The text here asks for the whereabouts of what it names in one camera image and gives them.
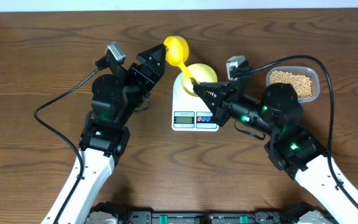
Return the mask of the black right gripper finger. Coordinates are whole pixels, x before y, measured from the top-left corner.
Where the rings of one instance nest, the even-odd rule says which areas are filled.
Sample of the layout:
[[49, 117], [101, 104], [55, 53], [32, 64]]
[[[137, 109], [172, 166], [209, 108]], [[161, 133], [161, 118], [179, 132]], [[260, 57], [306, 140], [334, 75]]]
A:
[[228, 108], [224, 104], [228, 97], [227, 90], [196, 88], [195, 93], [203, 100], [212, 114], [227, 114]]
[[223, 92], [231, 83], [230, 82], [199, 82], [195, 78], [191, 78], [193, 91], [195, 93], [203, 92]]

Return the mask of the yellow measuring scoop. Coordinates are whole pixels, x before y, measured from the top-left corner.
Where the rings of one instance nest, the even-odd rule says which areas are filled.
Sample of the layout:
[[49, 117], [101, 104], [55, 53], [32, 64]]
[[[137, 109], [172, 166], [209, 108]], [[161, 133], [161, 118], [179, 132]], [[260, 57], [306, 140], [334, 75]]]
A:
[[183, 81], [183, 85], [185, 85], [185, 82], [188, 82], [190, 85], [197, 82], [195, 76], [185, 65], [190, 54], [187, 41], [180, 36], [168, 36], [163, 44], [167, 50], [165, 60], [170, 65], [178, 67], [184, 75], [185, 81]]

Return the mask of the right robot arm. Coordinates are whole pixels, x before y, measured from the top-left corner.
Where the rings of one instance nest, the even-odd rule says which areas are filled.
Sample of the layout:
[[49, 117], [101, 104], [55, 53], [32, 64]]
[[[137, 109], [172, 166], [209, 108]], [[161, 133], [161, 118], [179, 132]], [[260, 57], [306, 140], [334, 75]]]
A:
[[194, 81], [193, 90], [219, 126], [232, 118], [269, 136], [264, 149], [272, 164], [312, 194], [338, 223], [358, 223], [358, 190], [335, 163], [331, 148], [301, 123], [303, 107], [292, 85], [269, 85], [260, 101], [247, 96], [240, 81]]

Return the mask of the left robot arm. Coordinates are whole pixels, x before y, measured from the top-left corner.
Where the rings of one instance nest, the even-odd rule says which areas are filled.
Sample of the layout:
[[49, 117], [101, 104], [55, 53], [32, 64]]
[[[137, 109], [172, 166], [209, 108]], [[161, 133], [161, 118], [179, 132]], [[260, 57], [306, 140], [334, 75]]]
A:
[[108, 68], [111, 72], [93, 81], [92, 110], [86, 115], [80, 143], [68, 143], [76, 161], [43, 223], [86, 223], [98, 192], [126, 150], [131, 135], [126, 123], [146, 109], [144, 102], [165, 73], [166, 51], [166, 46], [158, 44], [139, 53], [139, 63], [125, 69], [126, 55], [120, 45], [107, 45], [95, 71]]

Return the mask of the yellow bowl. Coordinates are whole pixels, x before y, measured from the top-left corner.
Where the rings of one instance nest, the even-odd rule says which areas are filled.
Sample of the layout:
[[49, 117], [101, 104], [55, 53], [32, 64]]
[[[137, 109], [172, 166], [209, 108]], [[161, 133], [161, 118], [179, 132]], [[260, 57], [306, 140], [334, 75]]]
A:
[[[208, 65], [203, 63], [194, 63], [187, 66], [191, 74], [194, 76], [197, 82], [217, 82], [218, 78], [216, 72]], [[183, 90], [194, 97], [198, 97], [193, 91], [193, 84], [191, 83], [190, 78], [181, 77], [181, 87]]]

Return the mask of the white kitchen scale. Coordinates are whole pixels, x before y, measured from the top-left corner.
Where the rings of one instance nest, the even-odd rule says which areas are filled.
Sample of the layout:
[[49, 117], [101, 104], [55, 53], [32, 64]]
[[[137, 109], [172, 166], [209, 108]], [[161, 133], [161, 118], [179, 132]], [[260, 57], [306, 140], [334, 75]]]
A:
[[181, 73], [173, 84], [172, 129], [174, 131], [215, 132], [212, 112], [199, 97], [189, 95], [181, 86]]

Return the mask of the soybeans in container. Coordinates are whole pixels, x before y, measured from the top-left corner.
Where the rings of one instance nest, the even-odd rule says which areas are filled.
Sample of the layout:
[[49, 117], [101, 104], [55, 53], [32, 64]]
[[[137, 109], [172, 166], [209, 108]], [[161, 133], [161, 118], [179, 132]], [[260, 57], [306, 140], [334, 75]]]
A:
[[285, 83], [291, 84], [295, 89], [298, 97], [300, 98], [308, 98], [312, 97], [311, 84], [312, 81], [310, 78], [305, 75], [295, 75], [290, 72], [283, 72], [279, 70], [275, 70], [270, 75], [270, 83]]

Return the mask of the clear plastic container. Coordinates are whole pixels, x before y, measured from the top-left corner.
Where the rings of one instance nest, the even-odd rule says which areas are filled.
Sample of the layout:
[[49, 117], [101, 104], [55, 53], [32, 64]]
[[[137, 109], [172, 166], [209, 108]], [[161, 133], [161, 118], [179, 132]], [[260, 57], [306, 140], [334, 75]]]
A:
[[274, 67], [266, 76], [266, 85], [274, 83], [291, 84], [300, 103], [314, 101], [320, 93], [318, 74], [309, 67]]

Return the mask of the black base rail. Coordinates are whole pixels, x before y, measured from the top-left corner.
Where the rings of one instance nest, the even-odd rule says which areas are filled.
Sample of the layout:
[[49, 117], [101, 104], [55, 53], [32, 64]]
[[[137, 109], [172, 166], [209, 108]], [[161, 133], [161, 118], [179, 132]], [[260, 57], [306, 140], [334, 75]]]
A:
[[329, 213], [321, 213], [306, 202], [281, 213], [274, 211], [250, 212], [156, 212], [151, 209], [117, 207], [110, 202], [99, 203], [91, 209], [86, 223], [92, 224], [285, 224], [337, 223]]

